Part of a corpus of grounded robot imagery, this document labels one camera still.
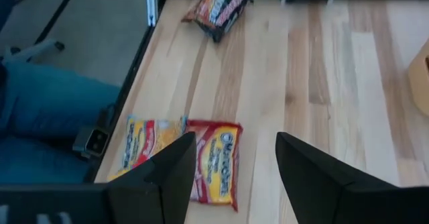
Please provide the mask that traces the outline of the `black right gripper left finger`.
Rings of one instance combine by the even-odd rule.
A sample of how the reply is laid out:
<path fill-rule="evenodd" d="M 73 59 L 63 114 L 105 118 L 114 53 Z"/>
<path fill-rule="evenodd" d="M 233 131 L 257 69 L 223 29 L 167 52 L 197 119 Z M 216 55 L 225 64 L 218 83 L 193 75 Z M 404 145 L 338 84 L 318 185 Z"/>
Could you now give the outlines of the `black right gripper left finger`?
<path fill-rule="evenodd" d="M 108 183 L 110 223 L 185 222 L 196 169 L 196 136 L 169 146 Z"/>

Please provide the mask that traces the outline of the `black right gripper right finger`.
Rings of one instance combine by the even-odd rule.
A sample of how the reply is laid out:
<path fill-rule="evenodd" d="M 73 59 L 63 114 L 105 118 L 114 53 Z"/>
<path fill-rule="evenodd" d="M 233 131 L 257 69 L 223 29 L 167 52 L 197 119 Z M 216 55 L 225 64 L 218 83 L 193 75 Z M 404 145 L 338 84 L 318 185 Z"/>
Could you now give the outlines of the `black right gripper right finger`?
<path fill-rule="evenodd" d="M 275 155 L 299 223 L 381 223 L 375 208 L 398 189 L 286 132 L 276 135 Z"/>

